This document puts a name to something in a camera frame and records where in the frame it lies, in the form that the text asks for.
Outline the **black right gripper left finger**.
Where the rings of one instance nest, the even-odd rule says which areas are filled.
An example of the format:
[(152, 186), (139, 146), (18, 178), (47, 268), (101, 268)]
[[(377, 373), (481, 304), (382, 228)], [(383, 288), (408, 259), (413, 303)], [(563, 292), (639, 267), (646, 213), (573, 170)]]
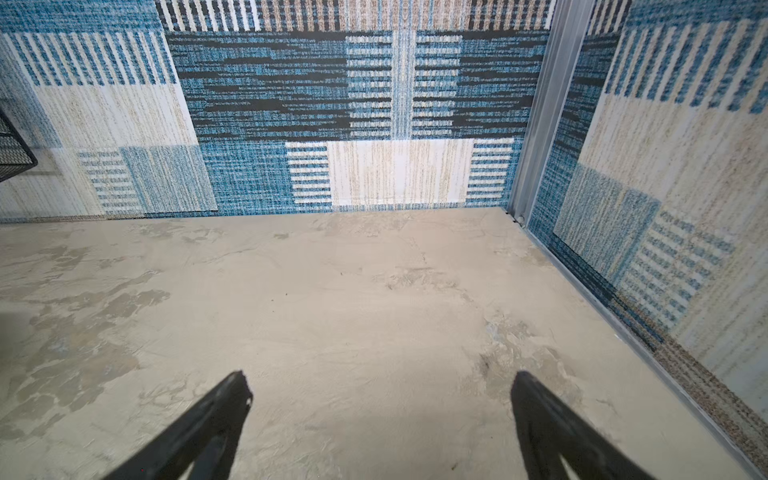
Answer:
[(230, 373), (106, 477), (229, 478), (252, 401), (244, 373)]

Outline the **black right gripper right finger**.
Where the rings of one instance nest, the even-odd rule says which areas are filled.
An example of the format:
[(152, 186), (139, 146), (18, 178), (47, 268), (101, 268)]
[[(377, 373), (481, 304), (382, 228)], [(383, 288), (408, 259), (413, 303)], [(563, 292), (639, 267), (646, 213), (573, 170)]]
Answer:
[(510, 389), (512, 413), (530, 479), (649, 479), (532, 373), (519, 371)]

